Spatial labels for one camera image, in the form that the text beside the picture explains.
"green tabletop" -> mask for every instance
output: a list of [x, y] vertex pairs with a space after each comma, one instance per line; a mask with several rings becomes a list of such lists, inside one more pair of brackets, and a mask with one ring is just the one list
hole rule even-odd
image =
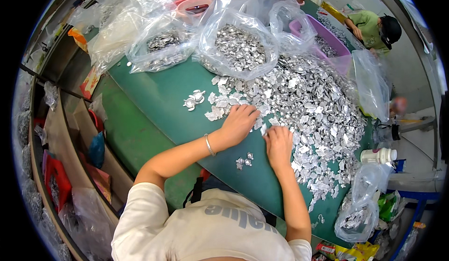
[[[317, 16], [317, 5], [310, 1], [306, 1], [301, 9], [314, 17]], [[94, 35], [88, 34], [86, 38], [89, 40]], [[113, 66], [109, 74], [136, 106], [176, 145], [192, 141], [221, 127], [223, 119], [211, 122], [204, 115], [207, 111], [211, 111], [211, 104], [207, 98], [191, 112], [182, 106], [183, 100], [194, 90], [205, 90], [206, 97], [210, 92], [218, 95], [217, 85], [212, 85], [210, 81], [215, 74], [190, 60], [158, 73], [129, 74], [131, 67], [126, 66], [127, 62], [127, 58], [123, 57], [120, 66], [117, 64]], [[271, 117], [272, 114], [268, 115], [264, 121], [269, 124], [268, 119]], [[368, 120], [365, 136], [360, 143], [361, 148], [356, 152], [357, 157], [361, 150], [371, 146], [369, 143], [371, 131], [371, 122]], [[244, 166], [243, 170], [238, 170], [235, 160], [239, 157], [245, 158], [247, 152], [254, 154], [252, 167]], [[269, 166], [265, 141], [261, 137], [260, 130], [250, 133], [238, 146], [220, 152], [216, 157], [202, 159], [199, 164], [261, 208], [280, 218], [284, 217], [281, 188]], [[334, 171], [338, 170], [336, 162], [328, 163], [328, 167]], [[312, 193], [306, 185], [300, 185], [300, 189], [308, 205]], [[328, 194], [326, 200], [317, 201], [310, 213], [312, 223], [318, 221], [319, 214], [325, 218], [325, 223], [318, 223], [312, 233], [344, 247], [351, 245], [335, 236], [334, 223], [340, 203], [348, 189], [349, 186], [340, 188], [335, 199]]]

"strap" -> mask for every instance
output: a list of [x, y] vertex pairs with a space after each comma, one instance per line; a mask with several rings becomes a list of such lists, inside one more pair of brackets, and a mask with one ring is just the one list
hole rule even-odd
[[192, 198], [190, 199], [191, 203], [199, 202], [201, 200], [201, 193], [203, 192], [203, 179], [203, 177], [197, 178], [194, 188], [188, 193], [182, 204], [183, 208], [185, 208], [185, 204], [188, 202], [188, 198], [190, 197], [190, 195], [192, 195]]

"pink plastic basin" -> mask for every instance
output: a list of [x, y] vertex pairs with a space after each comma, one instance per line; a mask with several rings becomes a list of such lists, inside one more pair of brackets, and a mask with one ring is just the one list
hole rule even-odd
[[[316, 20], [311, 15], [307, 15], [308, 19], [310, 20], [311, 24], [317, 30], [318, 35], [320, 35], [323, 39], [327, 41], [327, 43], [335, 49], [338, 56], [345, 56], [345, 55], [351, 55], [351, 52], [348, 50], [348, 48], [331, 32], [329, 31], [324, 25], [322, 25], [318, 20]], [[290, 32], [297, 36], [298, 38], [301, 38], [301, 34], [299, 30], [301, 30], [301, 23], [298, 20], [293, 20], [288, 25], [290, 28]], [[346, 59], [340, 59], [339, 63], [333, 63], [332, 59], [328, 58], [321, 50], [316, 48], [318, 56], [322, 57], [323, 59], [327, 60], [329, 63], [334, 65], [342, 75], [345, 75], [349, 68], [349, 63], [351, 61], [351, 57], [348, 57], [347, 63]]]

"blue metal frame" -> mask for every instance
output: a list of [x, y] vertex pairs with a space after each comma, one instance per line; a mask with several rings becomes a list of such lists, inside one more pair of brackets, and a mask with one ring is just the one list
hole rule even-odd
[[[394, 190], [387, 190], [387, 193], [394, 192]], [[404, 246], [404, 243], [407, 240], [407, 237], [409, 236], [410, 232], [413, 229], [413, 224], [415, 221], [421, 220], [421, 217], [423, 216], [424, 209], [426, 208], [427, 200], [431, 199], [438, 199], [440, 196], [440, 193], [436, 192], [409, 192], [409, 191], [398, 191], [401, 197], [403, 198], [409, 198], [409, 199], [417, 199], [418, 205], [416, 206], [415, 213], [413, 214], [412, 221], [410, 222], [406, 233], [402, 237], [401, 243], [396, 248], [396, 251], [393, 253], [393, 255], [390, 258], [390, 261], [394, 261], [399, 254], [399, 251]]]

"bangle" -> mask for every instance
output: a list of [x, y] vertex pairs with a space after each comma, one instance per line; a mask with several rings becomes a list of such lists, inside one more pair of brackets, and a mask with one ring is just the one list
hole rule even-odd
[[214, 153], [214, 152], [212, 151], [212, 148], [211, 148], [210, 145], [209, 145], [209, 140], [207, 140], [207, 134], [205, 134], [204, 136], [206, 137], [206, 144], [207, 144], [207, 148], [209, 149], [210, 155], [211, 155], [212, 157], [215, 157], [215, 156], [217, 155], [217, 153]]

